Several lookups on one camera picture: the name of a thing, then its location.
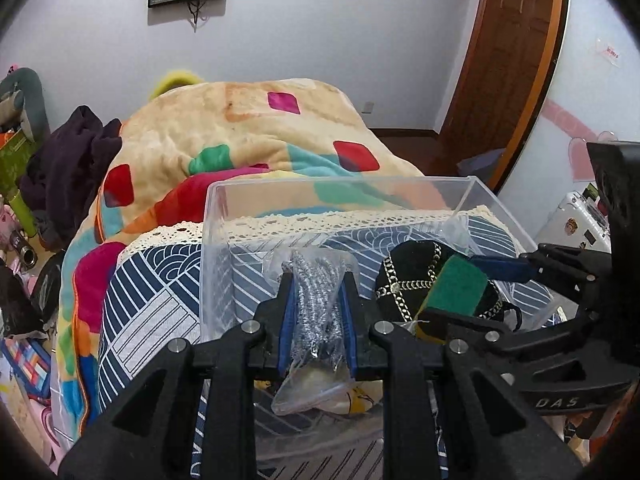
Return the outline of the yellow green sponge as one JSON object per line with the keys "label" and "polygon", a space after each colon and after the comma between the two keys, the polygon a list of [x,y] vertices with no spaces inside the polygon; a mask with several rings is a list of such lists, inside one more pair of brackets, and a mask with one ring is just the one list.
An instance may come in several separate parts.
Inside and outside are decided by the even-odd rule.
{"label": "yellow green sponge", "polygon": [[414,333],[420,339],[438,342],[436,325],[427,319],[435,310],[460,316],[474,316],[483,302],[488,277],[475,264],[461,256],[451,256],[436,276],[414,321]]}

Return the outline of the black checkered beret hat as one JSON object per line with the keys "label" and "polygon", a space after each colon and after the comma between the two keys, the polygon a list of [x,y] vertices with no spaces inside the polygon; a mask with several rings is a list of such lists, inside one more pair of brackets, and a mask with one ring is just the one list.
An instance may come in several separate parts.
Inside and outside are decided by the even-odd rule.
{"label": "black checkered beret hat", "polygon": [[[461,256],[447,245],[422,240],[403,242],[382,260],[375,280],[373,298],[384,318],[395,322],[416,320],[421,304],[448,258]],[[477,318],[506,322],[512,320],[518,330],[522,326],[522,310],[503,299],[497,286],[488,278],[483,302]]]}

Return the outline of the yellow patterned silk scarf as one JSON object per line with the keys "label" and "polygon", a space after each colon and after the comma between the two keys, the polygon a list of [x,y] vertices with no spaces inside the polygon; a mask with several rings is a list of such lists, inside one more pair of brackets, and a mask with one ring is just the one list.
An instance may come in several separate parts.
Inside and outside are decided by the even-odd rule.
{"label": "yellow patterned silk scarf", "polygon": [[361,415],[379,404],[383,397],[383,384],[380,380],[352,384],[349,389],[338,392],[335,396],[323,401],[305,401],[293,405],[274,400],[278,390],[278,384],[275,382],[255,380],[254,386],[258,391],[265,393],[271,411],[278,416],[310,410],[320,410],[334,415]]}

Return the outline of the white suitcase with stickers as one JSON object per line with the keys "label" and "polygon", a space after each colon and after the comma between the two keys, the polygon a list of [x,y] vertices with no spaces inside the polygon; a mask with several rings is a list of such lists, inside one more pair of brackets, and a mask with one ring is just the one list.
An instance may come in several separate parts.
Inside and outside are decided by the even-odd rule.
{"label": "white suitcase with stickers", "polygon": [[537,244],[610,252],[610,228],[600,209],[598,189],[589,183],[582,192],[567,193],[535,240]]}

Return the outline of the clear plastic storage box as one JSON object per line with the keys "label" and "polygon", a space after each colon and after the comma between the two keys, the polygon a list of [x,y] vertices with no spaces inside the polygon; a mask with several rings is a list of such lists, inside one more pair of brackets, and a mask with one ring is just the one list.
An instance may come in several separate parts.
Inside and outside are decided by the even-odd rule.
{"label": "clear plastic storage box", "polygon": [[515,257],[535,244],[480,180],[444,177],[267,178],[215,183],[206,194],[201,331],[219,338],[278,289],[288,252],[347,263],[372,298],[382,261],[407,240],[462,254]]}

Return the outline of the blue white patterned tablecloth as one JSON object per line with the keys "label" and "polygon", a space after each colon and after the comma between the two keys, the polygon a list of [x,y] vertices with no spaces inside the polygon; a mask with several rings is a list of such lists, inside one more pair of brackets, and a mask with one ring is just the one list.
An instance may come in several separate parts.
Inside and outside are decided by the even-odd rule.
{"label": "blue white patterned tablecloth", "polygon": [[[98,370],[106,410],[171,339],[203,341],[202,225],[149,232],[120,255],[108,283]],[[278,416],[255,389],[257,467],[263,479],[375,479],[382,474],[382,401],[361,415],[310,410]]]}

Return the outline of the brown wooden door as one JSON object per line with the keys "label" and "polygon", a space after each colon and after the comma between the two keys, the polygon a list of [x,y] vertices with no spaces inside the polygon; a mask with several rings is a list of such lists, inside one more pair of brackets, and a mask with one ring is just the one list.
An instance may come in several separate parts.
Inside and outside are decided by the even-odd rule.
{"label": "brown wooden door", "polygon": [[446,174],[496,155],[499,191],[533,126],[558,62],[568,0],[480,0],[454,95],[439,133]]}

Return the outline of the dark purple garment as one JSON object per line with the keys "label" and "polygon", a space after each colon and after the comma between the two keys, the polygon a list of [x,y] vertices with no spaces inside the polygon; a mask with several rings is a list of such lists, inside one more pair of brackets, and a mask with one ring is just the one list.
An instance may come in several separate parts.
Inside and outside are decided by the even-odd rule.
{"label": "dark purple garment", "polygon": [[122,147],[122,123],[104,124],[85,105],[77,107],[29,159],[18,180],[45,248],[70,244]]}

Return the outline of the colourful fleece blanket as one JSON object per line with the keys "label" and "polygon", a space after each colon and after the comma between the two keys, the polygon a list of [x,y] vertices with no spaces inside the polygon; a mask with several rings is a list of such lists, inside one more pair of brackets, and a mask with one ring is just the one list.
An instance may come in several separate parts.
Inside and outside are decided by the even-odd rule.
{"label": "colourful fleece blanket", "polygon": [[202,82],[167,91],[116,133],[119,151],[63,260],[56,368],[77,439],[99,411],[103,301],[119,254],[160,226],[203,219],[209,185],[280,177],[414,177],[325,82]]}

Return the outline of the green cardboard box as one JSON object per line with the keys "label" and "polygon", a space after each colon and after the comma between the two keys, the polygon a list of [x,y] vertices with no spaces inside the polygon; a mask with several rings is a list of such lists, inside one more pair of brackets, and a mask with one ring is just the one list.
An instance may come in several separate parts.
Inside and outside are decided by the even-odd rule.
{"label": "green cardboard box", "polygon": [[25,173],[29,159],[40,148],[20,130],[2,145],[0,151],[0,192],[4,198],[15,193],[17,181]]}

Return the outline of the green dinosaur plush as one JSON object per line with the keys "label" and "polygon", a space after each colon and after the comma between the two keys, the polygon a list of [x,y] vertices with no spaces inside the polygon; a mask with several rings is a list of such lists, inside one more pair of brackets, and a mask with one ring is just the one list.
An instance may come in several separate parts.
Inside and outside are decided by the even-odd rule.
{"label": "green dinosaur plush", "polygon": [[34,143],[50,134],[41,81],[31,68],[18,68],[1,81],[1,125],[19,126]]}

